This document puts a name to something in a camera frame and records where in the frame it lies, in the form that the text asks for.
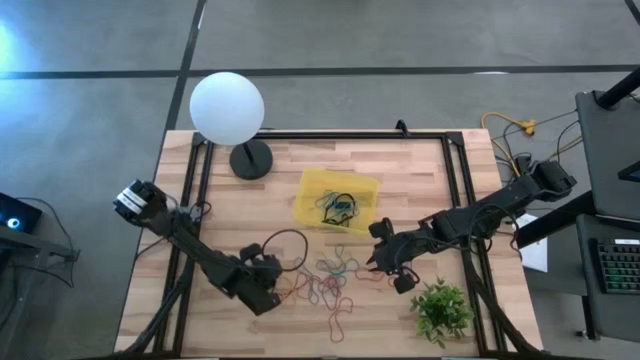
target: white globe lamp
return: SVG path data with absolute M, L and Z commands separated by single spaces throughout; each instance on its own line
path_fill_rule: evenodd
M 189 110 L 205 138 L 219 145 L 238 145 L 229 159 L 236 176 L 255 180 L 271 170 L 271 149 L 251 140 L 262 126 L 264 101 L 249 79 L 230 72 L 207 76 L 193 90 Z

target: yellow tray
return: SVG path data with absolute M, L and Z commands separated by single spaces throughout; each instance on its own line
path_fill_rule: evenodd
M 293 207 L 293 217 L 305 225 L 368 234 L 369 225 L 375 216 L 378 186 L 378 180 L 366 176 L 322 169 L 305 169 Z M 349 226 L 323 223 L 326 207 L 331 199 L 338 195 L 340 197 L 337 201 L 343 209 L 336 210 L 335 207 L 331 207 L 327 216 L 340 221 L 343 214 L 348 216 L 353 214 L 348 208 L 345 211 L 344 206 L 351 206 L 352 200 L 344 194 L 351 195 L 356 203 L 356 214 L 348 220 Z

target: green plant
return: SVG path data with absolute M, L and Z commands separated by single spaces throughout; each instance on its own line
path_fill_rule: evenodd
M 421 296 L 411 299 L 411 312 L 418 312 L 417 336 L 425 336 L 433 344 L 444 349 L 445 332 L 460 339 L 464 329 L 473 319 L 471 309 L 464 302 L 464 294 L 455 286 L 446 285 L 438 277 L 436 284 L 429 285 Z

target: black lamp stand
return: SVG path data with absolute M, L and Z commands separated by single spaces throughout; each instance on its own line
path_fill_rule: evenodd
M 249 140 L 231 151 L 231 170 L 244 180 L 259 179 L 271 170 L 273 154 L 267 144 L 260 140 Z

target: black floor stripe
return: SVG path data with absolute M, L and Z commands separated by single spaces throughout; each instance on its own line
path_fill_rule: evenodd
M 629 11 L 631 11 L 631 15 L 633 15 L 633 18 L 636 19 L 636 22 L 640 25 L 640 11 L 638 10 L 636 3 L 633 2 L 633 0 L 624 0 L 624 3 L 627 4 Z
M 191 30 L 189 31 L 189 40 L 187 46 L 184 49 L 184 55 L 182 56 L 182 65 L 180 66 L 180 75 L 176 82 L 176 88 L 171 98 L 171 105 L 169 106 L 169 114 L 167 115 L 167 122 L 164 126 L 164 131 L 174 130 L 176 123 L 178 122 L 178 115 L 180 114 L 180 104 L 182 103 L 182 97 L 184 96 L 184 89 L 187 85 L 187 79 L 189 78 L 189 69 L 191 68 L 191 61 L 193 60 L 193 54 L 196 50 L 196 43 L 198 42 L 198 34 L 200 33 L 200 19 L 203 16 L 205 5 L 207 0 L 198 0 L 196 5 L 196 11 L 193 14 L 193 20 L 191 21 Z
M 288 68 L 288 69 L 203 69 L 189 71 L 189 77 L 204 77 L 219 71 L 244 76 L 371 76 L 371 75 L 456 75 L 478 73 L 556 74 L 630 72 L 637 64 L 559 65 L 559 66 L 444 66 L 444 67 L 356 67 L 356 68 Z
M 189 48 L 185 61 L 191 63 L 195 46 Z M 135 79 L 178 77 L 179 85 L 187 78 L 204 77 L 220 71 L 230 71 L 244 76 L 373 76 L 373 75 L 460 75 L 477 73 L 507 74 L 557 74 L 557 73 L 606 73 L 631 72 L 637 64 L 616 65 L 532 65 L 532 66 L 432 66 L 432 67 L 333 67 L 333 68 L 281 68 L 281 69 L 201 69 L 201 70 L 134 70 L 134 71 L 51 71 L 51 72 L 0 72 L 0 79 Z
M 123 71 L 0 71 L 0 79 L 135 79 L 171 78 L 180 70 L 123 70 Z

